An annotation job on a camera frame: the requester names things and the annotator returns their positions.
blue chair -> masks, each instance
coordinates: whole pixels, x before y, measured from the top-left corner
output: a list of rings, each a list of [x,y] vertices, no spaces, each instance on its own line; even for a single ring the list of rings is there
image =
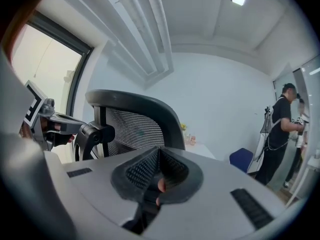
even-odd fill
[[[245,148],[240,148],[229,156],[229,161],[231,165],[237,167],[244,173],[247,173],[253,158],[254,154],[252,152]]]

man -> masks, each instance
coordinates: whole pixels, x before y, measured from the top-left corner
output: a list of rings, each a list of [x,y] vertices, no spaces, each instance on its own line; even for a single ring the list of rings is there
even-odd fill
[[[292,83],[286,83],[282,89],[282,95],[273,105],[271,120],[275,123],[280,119],[280,122],[272,128],[265,141],[264,158],[261,168],[255,177],[263,185],[267,185],[271,181],[284,158],[289,132],[302,132],[304,129],[303,125],[291,122],[290,104],[296,98],[296,87]]]
[[[294,172],[296,168],[298,167],[298,164],[300,163],[301,153],[303,150],[303,146],[307,144],[307,135],[308,135],[308,117],[305,114],[305,102],[302,98],[299,99],[299,116],[296,119],[296,124],[301,124],[304,126],[304,130],[298,133],[297,140],[296,140],[296,152],[294,155],[293,163],[291,165],[290,171],[285,179],[285,182],[283,186],[285,188],[289,187],[289,181],[291,180],[292,176],[294,175]]]

black t-shirt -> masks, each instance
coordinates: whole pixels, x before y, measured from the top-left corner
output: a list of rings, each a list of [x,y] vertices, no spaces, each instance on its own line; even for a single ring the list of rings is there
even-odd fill
[[[291,110],[290,110],[290,102],[287,100],[286,96],[281,95],[283,97],[279,99],[273,105],[273,114],[272,114],[272,122],[275,123],[278,119],[288,118],[291,121]],[[289,139],[289,132],[283,131],[281,129],[281,121],[278,122],[271,130],[269,134],[269,145],[271,148],[278,148],[285,144]]]

window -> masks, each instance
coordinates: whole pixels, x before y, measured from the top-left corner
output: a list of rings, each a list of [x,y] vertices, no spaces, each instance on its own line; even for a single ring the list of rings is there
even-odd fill
[[[19,34],[12,65],[25,84],[34,82],[55,101],[55,111],[73,115],[76,92],[92,48],[37,12]],[[72,145],[54,147],[62,163],[72,162]]]

window frame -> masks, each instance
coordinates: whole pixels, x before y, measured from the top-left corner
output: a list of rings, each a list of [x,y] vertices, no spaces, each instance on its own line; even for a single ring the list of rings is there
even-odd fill
[[[73,116],[79,82],[93,47],[38,11],[32,15],[26,24],[81,55],[81,59],[74,71],[66,103],[66,115]]]

